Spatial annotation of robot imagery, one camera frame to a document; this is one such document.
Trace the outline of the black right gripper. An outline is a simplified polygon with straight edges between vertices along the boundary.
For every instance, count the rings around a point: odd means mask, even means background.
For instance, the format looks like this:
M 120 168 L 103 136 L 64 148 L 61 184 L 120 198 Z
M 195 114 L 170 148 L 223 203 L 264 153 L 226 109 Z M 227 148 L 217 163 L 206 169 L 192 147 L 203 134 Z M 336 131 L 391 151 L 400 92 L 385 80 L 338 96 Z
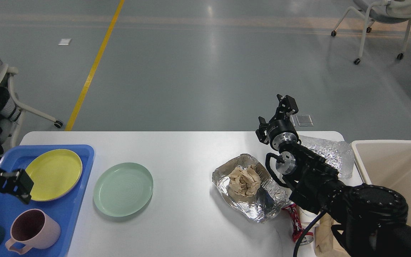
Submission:
M 299 142 L 299 135 L 290 119 L 291 115 L 299 112 L 297 103 L 289 95 L 277 94 L 276 96 L 279 101 L 276 114 L 269 123 L 264 117 L 259 116 L 258 129 L 255 131 L 258 141 L 265 145 L 269 144 L 273 150 L 278 150 L 280 144 L 284 142 Z

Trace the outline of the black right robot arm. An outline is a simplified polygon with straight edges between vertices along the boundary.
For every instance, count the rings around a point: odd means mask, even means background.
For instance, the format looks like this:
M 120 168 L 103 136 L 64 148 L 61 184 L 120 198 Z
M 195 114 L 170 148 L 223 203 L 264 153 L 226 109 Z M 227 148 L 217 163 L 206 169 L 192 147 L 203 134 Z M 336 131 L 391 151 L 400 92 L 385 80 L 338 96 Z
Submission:
M 256 135 L 278 153 L 267 153 L 265 166 L 272 179 L 291 190 L 289 199 L 338 222 L 333 236 L 351 257 L 411 257 L 409 206 L 393 189 L 361 184 L 348 186 L 326 159 L 301 144 L 290 116 L 298 112 L 295 99 L 277 95 L 274 116 L 258 117 Z

